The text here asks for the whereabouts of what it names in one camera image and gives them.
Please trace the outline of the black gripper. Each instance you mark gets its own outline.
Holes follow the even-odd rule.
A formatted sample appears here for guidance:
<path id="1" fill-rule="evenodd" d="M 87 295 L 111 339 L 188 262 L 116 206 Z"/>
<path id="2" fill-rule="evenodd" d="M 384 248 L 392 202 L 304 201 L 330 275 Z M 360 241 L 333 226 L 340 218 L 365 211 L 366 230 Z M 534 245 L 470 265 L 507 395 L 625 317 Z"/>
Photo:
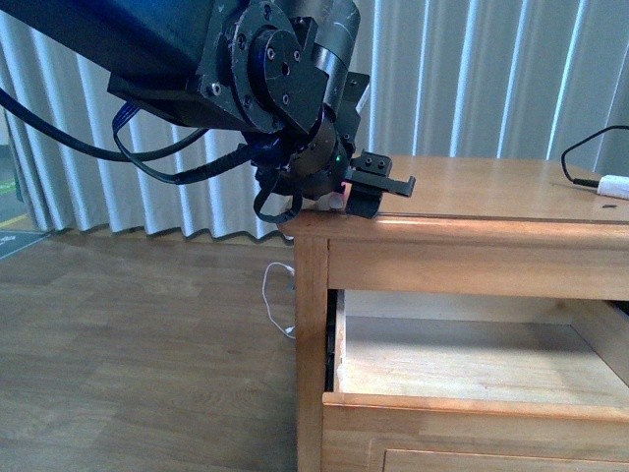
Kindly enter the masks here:
<path id="1" fill-rule="evenodd" d="M 351 184 L 346 212 L 367 219 L 377 215 L 384 193 L 410 198 L 417 179 L 391 179 L 390 157 L 363 150 L 351 159 L 361 121 L 360 108 L 369 84 L 368 75 L 349 73 L 338 109 L 324 105 L 308 136 L 281 133 L 280 162 L 258 167 L 257 182 L 262 186 L 269 184 L 273 194 L 298 194 L 315 201 L 338 192 L 344 178 Z"/>

